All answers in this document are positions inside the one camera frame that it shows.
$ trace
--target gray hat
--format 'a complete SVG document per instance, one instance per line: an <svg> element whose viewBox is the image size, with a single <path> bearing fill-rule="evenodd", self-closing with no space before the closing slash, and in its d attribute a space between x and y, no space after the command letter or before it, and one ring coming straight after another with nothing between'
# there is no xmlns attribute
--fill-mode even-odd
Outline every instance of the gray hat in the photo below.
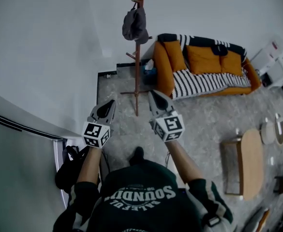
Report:
<svg viewBox="0 0 283 232"><path fill-rule="evenodd" d="M138 44L144 44L149 40L146 30L146 13L144 8L132 9L124 18L122 34L128 41L135 40Z"/></svg>

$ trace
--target wooden table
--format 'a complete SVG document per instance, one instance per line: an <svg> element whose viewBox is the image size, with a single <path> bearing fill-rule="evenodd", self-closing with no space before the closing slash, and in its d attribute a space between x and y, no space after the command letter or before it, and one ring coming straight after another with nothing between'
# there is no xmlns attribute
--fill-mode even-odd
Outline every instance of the wooden table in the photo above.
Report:
<svg viewBox="0 0 283 232"><path fill-rule="evenodd" d="M242 137L222 144L236 146L239 165L239 193L226 194L242 195L245 200L252 199L259 193L264 179L263 146L259 131L249 129Z"/></svg>

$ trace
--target coat rack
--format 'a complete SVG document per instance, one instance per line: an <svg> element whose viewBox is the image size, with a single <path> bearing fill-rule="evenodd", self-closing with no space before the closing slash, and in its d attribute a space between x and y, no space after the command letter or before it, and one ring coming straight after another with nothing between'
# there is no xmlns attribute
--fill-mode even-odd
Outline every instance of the coat rack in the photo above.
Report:
<svg viewBox="0 0 283 232"><path fill-rule="evenodd" d="M137 8L143 8L143 1L144 0L132 0L132 2L137 3ZM138 96L139 93L147 93L148 91L140 91L139 90L139 71L140 71L140 44L136 43L136 49L133 52L133 55L129 54L128 52L126 53L127 56L131 57L132 59L135 60L135 91L134 92L121 92L121 95L125 94L134 94L135 99L136 99L136 116L138 116Z"/></svg>

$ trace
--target tiled floor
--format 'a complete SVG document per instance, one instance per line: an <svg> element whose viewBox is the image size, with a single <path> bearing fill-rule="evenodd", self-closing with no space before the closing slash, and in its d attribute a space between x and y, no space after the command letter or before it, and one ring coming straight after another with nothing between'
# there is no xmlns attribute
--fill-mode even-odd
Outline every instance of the tiled floor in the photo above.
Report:
<svg viewBox="0 0 283 232"><path fill-rule="evenodd" d="M120 95L123 91L134 90L134 69L120 68L118 75L110 79L99 79L99 102L113 98L117 101L113 134L104 150L109 155L111 170L128 166L127 159L136 146L145 150L145 158L165 165L167 149L158 136L151 131L148 95L139 96L139 117L134 113L134 96ZM205 178L217 185L227 205L231 208L238 230L260 205L271 208L267 227L271 228L280 218L283 210L283 195L273 194L274 176L283 173L283 146L264 146L264 183L260 193L250 201L239 197L226 196L226 188L238 186L238 176L226 181L226 166L222 166L222 140L234 137L236 128L245 132L249 128L259 128L268 117L274 120L275 113L283 116L283 92L280 89L259 88L250 95L215 96L177 100L174 102L178 113L182 114L186 131L179 140L188 154L195 160ZM237 173L237 159L232 158L228 172Z"/></svg>

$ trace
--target man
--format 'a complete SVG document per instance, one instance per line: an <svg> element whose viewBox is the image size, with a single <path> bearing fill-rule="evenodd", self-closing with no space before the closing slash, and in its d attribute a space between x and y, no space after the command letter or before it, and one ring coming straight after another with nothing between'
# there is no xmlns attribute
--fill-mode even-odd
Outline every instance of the man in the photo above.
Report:
<svg viewBox="0 0 283 232"><path fill-rule="evenodd" d="M54 232L230 231L232 214L215 184L203 179L177 141L165 145L189 191L178 189L175 175L145 160L143 149L138 147L131 166L111 172L99 193L102 151L92 148L72 188L69 207L57 219Z"/></svg>

